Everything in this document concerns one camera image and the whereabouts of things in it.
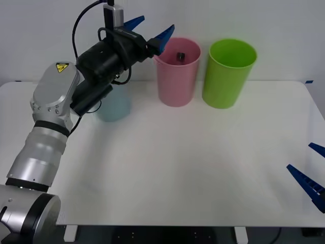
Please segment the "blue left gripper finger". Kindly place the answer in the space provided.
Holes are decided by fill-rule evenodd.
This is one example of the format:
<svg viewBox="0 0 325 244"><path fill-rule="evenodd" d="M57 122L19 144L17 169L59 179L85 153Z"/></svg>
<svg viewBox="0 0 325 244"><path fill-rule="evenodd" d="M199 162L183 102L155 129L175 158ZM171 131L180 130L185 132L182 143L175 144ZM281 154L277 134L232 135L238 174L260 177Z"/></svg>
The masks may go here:
<svg viewBox="0 0 325 244"><path fill-rule="evenodd" d="M165 31L147 41L147 49L149 53L151 55L161 55L165 50L165 46L168 43L170 37L172 36L174 30L175 26L171 25Z"/></svg>
<svg viewBox="0 0 325 244"><path fill-rule="evenodd" d="M123 24L123 27L128 31L133 31L141 22L145 20L145 17L139 16L137 18L131 19Z"/></svg>

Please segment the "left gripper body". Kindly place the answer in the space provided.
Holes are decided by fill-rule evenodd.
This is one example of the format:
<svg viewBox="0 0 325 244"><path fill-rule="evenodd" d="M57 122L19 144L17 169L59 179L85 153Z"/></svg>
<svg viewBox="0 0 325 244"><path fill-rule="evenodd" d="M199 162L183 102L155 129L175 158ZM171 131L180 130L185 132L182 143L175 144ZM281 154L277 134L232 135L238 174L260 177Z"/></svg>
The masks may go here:
<svg viewBox="0 0 325 244"><path fill-rule="evenodd" d="M112 67L131 67L155 55L155 38L146 41L124 27L115 28L111 33L111 49Z"/></svg>

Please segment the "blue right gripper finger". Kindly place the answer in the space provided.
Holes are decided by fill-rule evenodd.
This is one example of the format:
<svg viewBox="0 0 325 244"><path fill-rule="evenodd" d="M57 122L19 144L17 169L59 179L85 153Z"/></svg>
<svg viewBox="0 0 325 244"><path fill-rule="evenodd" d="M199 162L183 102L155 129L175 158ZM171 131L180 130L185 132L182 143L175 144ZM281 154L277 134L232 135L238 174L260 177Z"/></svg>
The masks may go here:
<svg viewBox="0 0 325 244"><path fill-rule="evenodd" d="M309 196L313 204L324 213L324 187L313 181L291 164L286 167L297 183Z"/></svg>
<svg viewBox="0 0 325 244"><path fill-rule="evenodd" d="M325 147L315 143L310 143L308 146L314 151L316 151L318 154L320 154L323 158L325 158Z"/></svg>

